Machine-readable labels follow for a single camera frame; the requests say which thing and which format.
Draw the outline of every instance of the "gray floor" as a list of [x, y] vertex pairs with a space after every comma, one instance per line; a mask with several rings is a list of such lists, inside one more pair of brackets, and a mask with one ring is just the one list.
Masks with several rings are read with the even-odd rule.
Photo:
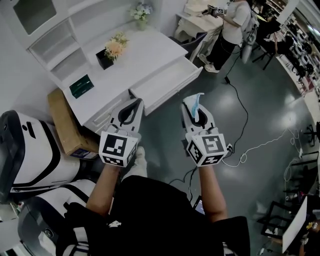
[[[251, 59], [258, 54], [261, 52], [255, 52]], [[181, 123], [180, 104], [187, 96], [205, 93], [200, 97], [200, 103], [211, 111], [226, 143], [233, 145], [240, 136], [246, 121], [246, 112], [241, 107], [235, 90], [224, 80], [235, 59], [235, 55], [231, 56], [219, 74], [203, 70], [198, 79], [152, 114], [143, 117], [139, 132], [142, 135], [141, 144], [146, 151], [150, 178], [169, 183], [176, 178], [182, 179], [187, 171], [195, 167], [191, 158], [186, 157], [181, 142], [185, 138], [185, 131]], [[202, 65], [199, 60], [194, 63]], [[288, 127], [292, 131], [300, 131], [304, 152], [318, 148], [317, 145], [310, 148], [306, 138], [302, 136], [301, 130], [305, 130], [306, 126], [312, 123], [312, 118], [295, 84], [276, 59], [263, 71], [265, 63], [265, 60], [256, 63], [249, 61], [244, 65], [238, 59], [228, 75], [249, 113], [247, 126], [235, 147], [235, 154], [225, 160], [229, 165], [236, 165], [247, 149], [279, 137]], [[260, 235], [261, 224], [256, 223], [256, 219], [261, 217], [257, 214], [257, 204], [268, 208], [272, 200], [283, 202], [285, 199], [282, 192], [285, 185], [284, 171], [290, 161], [298, 157], [295, 146], [290, 143], [291, 138], [292, 134], [286, 131], [278, 141], [250, 151], [247, 161], [236, 168], [223, 163], [214, 166], [226, 199], [229, 217], [247, 217], [252, 256], [268, 241]], [[186, 177], [186, 183], [175, 181], [172, 185], [186, 192], [190, 198], [189, 181], [190, 174]], [[194, 204], [200, 195], [197, 171], [192, 179], [191, 191], [191, 203]]]

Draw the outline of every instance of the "sneaker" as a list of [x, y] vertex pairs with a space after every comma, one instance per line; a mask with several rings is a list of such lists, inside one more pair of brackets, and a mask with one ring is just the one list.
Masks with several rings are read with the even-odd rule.
[[200, 61], [202, 61], [204, 64], [206, 64], [206, 65], [211, 65], [211, 62], [207, 60], [207, 56], [205, 56], [204, 54], [200, 54], [200, 55], [199, 55], [199, 59], [200, 59]]
[[204, 69], [210, 73], [219, 73], [220, 70], [216, 70], [214, 65], [204, 65]]
[[135, 152], [135, 157], [136, 158], [145, 158], [146, 152], [145, 149], [142, 146], [138, 146]]

